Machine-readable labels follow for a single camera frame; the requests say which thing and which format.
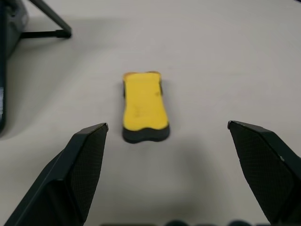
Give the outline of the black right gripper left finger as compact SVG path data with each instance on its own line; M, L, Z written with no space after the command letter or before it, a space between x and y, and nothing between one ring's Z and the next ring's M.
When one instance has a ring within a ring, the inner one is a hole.
M83 226L99 181L107 123L75 133L41 171L4 226Z

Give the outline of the yellow and black eraser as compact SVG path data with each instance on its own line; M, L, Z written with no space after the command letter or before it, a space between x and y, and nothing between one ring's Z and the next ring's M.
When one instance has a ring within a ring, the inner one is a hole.
M170 135L169 119L163 101L161 74L156 71L123 75L124 113L122 137L136 144L160 142Z

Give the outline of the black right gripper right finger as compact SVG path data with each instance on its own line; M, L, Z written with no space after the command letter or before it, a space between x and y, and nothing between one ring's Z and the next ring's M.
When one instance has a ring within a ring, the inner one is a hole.
M267 220L301 226L301 157L263 127L229 121L228 130L244 177Z

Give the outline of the black tripod stand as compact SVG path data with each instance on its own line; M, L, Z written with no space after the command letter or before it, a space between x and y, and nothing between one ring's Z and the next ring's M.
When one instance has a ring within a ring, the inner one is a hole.
M47 3L47 0L22 0L22 3L32 17L31 25L36 24L37 29L26 28L21 34L21 39L72 37L71 26Z

